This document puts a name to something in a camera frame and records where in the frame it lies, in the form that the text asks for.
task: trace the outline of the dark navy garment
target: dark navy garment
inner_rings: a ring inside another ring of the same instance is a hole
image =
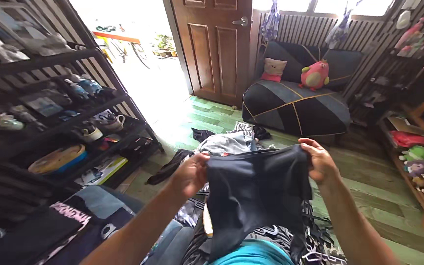
[[[259,150],[207,163],[207,206],[213,238],[209,262],[236,249],[260,226],[284,226],[294,238],[291,259],[305,251],[302,201],[312,199],[309,155],[300,145]]]

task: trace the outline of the green floor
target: green floor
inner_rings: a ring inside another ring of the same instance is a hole
[[[195,149],[199,142],[192,138],[191,128],[225,133],[236,121],[243,121],[241,111],[231,107],[191,97],[152,124],[166,150],[156,153],[144,166],[121,185],[129,195],[149,201],[163,184],[145,185],[145,181],[169,162],[182,149]],[[297,143],[297,137],[268,130],[272,140],[262,141],[278,148]],[[424,265],[424,229],[422,210],[384,151],[365,130],[351,128],[343,136],[342,146],[325,146],[338,165],[345,184],[350,188],[356,205],[385,242],[405,264]],[[314,214],[328,216],[320,193],[315,189],[312,201]]]

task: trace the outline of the open doorway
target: open doorway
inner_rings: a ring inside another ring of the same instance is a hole
[[[162,0],[70,0],[149,124],[190,95]]]

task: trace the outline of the wooden door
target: wooden door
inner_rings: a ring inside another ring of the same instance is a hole
[[[172,3],[194,94],[241,106],[247,85],[252,0]],[[243,26],[242,17],[247,20]]]

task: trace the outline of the green plush toy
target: green plush toy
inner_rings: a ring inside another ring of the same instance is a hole
[[[415,145],[408,151],[402,152],[402,154],[402,156],[398,157],[402,161],[424,160],[424,147]]]

